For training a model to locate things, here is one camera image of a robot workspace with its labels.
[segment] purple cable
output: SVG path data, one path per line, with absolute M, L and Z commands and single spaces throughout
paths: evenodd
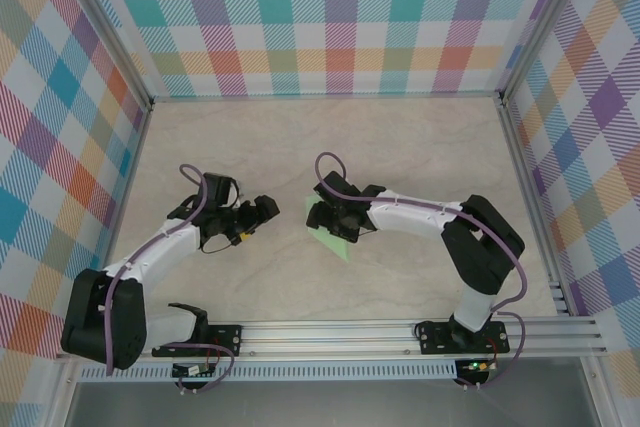
M 338 198 L 343 199 L 343 200 L 351 200 L 351 201 L 355 201 L 355 202 L 381 202 L 381 203 L 385 203 L 385 204 L 415 205 L 417 207 L 422 207 L 422 208 L 429 209 L 429 210 L 435 210 L 435 211 L 438 211 L 438 212 L 446 212 L 448 214 L 456 215 L 456 216 L 460 217 L 461 219 L 464 219 L 464 220 L 470 222 L 471 224 L 473 224 L 476 227 L 478 227 L 482 232 L 484 232 L 489 237 L 491 237 L 491 239 L 496 244 L 498 244 L 498 247 L 500 247 L 502 249 L 502 251 L 507 255 L 507 257 L 509 257 L 509 260 L 511 260 L 513 265 L 516 267 L 516 270 L 518 271 L 518 274 L 520 275 L 520 280 L 522 282 L 522 286 L 520 287 L 520 292 L 518 292 L 513 297 L 509 297 L 508 299 L 504 299 L 502 302 L 494 305 L 491 308 L 491 312 L 496 312 L 500 308 L 504 307 L 505 305 L 511 304 L 513 302 L 517 302 L 518 300 L 522 299 L 525 296 L 525 294 L 527 293 L 527 288 L 529 286 L 529 283 L 527 281 L 527 275 L 524 272 L 524 268 L 522 267 L 522 264 L 520 264 L 520 261 L 518 260 L 518 258 L 513 254 L 513 252 L 511 252 L 511 249 L 509 249 L 509 246 L 507 244 L 505 244 L 504 241 L 500 237 L 498 237 L 498 235 L 493 230 L 491 230 L 485 224 L 483 224 L 482 222 L 477 220 L 475 217 L 473 217 L 472 215 L 466 214 L 464 212 L 460 212 L 459 210 L 456 210 L 456 209 L 452 209 L 452 208 L 449 208 L 449 207 L 443 207 L 443 206 L 438 205 L 438 204 L 434 204 L 434 203 L 431 203 L 431 202 L 425 202 L 425 201 L 421 201 L 421 200 L 396 199 L 396 198 L 392 198 L 392 197 L 355 197 L 355 196 L 352 196 L 352 195 L 342 194 L 342 193 L 338 192 L 337 190 L 333 189 L 329 184 L 327 184 L 325 182 L 324 178 L 322 177 L 322 174 L 320 173 L 320 161 L 322 160 L 323 157 L 331 157 L 336 162 L 338 162 L 338 164 L 340 165 L 340 168 L 342 169 L 342 177 L 344 179 L 346 179 L 346 177 L 347 177 L 347 168 L 345 167 L 344 162 L 342 162 L 340 157 L 338 157 L 333 152 L 322 152 L 316 158 L 316 162 L 315 162 L 316 177 L 318 177 L 318 180 L 320 181 L 320 184 L 327 190 L 327 192 L 329 192 L 330 194 L 334 195 L 335 197 L 338 197 Z M 496 380 L 498 380 L 499 378 L 501 378 L 502 376 L 504 376 L 504 374 L 511 369 L 511 366 L 518 360 L 518 358 L 520 358 L 520 355 L 522 354 L 522 350 L 524 349 L 526 331 L 525 331 L 525 326 L 524 326 L 524 320 L 522 320 L 522 317 L 520 317 L 518 314 L 515 314 L 513 312 L 497 312 L 497 313 L 498 313 L 498 315 L 510 315 L 510 316 L 515 317 L 516 319 L 518 319 L 518 322 L 520 322 L 520 326 L 522 327 L 522 336 L 520 337 L 520 344 L 518 345 L 518 348 L 516 349 L 516 353 L 514 354 L 513 359 L 511 360 L 511 363 L 509 364 L 509 366 L 505 370 L 503 370 L 500 375 L 495 377 L 492 381 L 486 382 L 485 385 L 487 385 L 489 383 L 493 383 Z
M 189 169 L 195 172 L 200 178 L 200 182 L 198 183 L 193 177 L 187 174 L 185 172 L 185 169 Z M 156 235 L 155 237 L 152 237 L 147 242 L 145 242 L 138 250 L 136 250 L 133 254 L 131 254 L 131 257 L 129 257 L 127 262 L 125 262 L 125 264 L 122 267 L 120 267 L 120 270 L 116 272 L 116 275 L 114 275 L 113 279 L 111 280 L 111 284 L 109 284 L 109 289 L 107 290 L 107 297 L 104 301 L 104 343 L 105 343 L 105 350 L 106 350 L 107 376 L 110 376 L 113 374 L 113 336 L 111 332 L 111 303 L 113 302 L 113 294 L 116 290 L 116 286 L 118 285 L 118 282 L 120 281 L 120 278 L 130 268 L 130 266 L 133 265 L 133 263 L 144 252 L 146 252 L 147 249 L 149 249 L 149 247 L 154 245 L 160 239 L 164 239 L 165 237 L 173 234 L 174 232 L 177 232 L 178 230 L 182 229 L 185 225 L 187 225 L 189 222 L 191 222 L 195 218 L 195 216 L 198 215 L 202 211 L 202 209 L 204 209 L 204 206 L 207 202 L 207 183 L 204 181 L 204 176 L 202 175 L 202 172 L 200 172 L 200 170 L 198 170 L 197 167 L 194 167 L 191 164 L 182 164 L 179 170 L 180 170 L 180 173 L 184 175 L 190 182 L 193 182 L 196 185 L 202 186 L 202 199 L 200 200 L 200 204 L 198 205 L 198 207 L 196 207 L 196 210 L 194 210 L 186 220 L 184 220 L 183 222 L 180 222 L 180 224 L 170 228 L 166 232 L 162 232 Z
M 224 352 L 225 354 L 227 354 L 229 356 L 229 358 L 231 359 L 231 363 L 229 364 L 229 367 L 227 367 L 227 369 L 224 371 L 224 373 L 218 377 L 216 380 L 213 380 L 211 382 L 209 382 L 207 385 L 205 385 L 204 387 L 196 390 L 196 391 L 189 391 L 192 394 L 197 394 L 197 393 L 201 393 L 201 392 L 206 392 L 207 390 L 211 390 L 213 389 L 216 385 L 220 384 L 220 382 L 222 382 L 222 380 L 227 377 L 230 373 L 231 373 L 231 369 L 233 368 L 233 364 L 236 363 L 236 358 L 233 355 L 233 352 L 231 352 L 229 349 L 227 349 L 226 347 L 222 347 L 221 345 L 215 345 L 215 344 L 182 344 L 182 343 L 175 343 L 175 344 L 167 344 L 164 347 L 169 347 L 169 348 L 174 348 L 174 349 L 210 349 L 210 350 L 217 350 L 219 352 Z M 184 387 L 182 385 L 182 377 L 180 377 L 178 379 L 178 387 L 180 387 L 180 393 L 184 393 L 185 391 L 187 391 L 186 387 Z

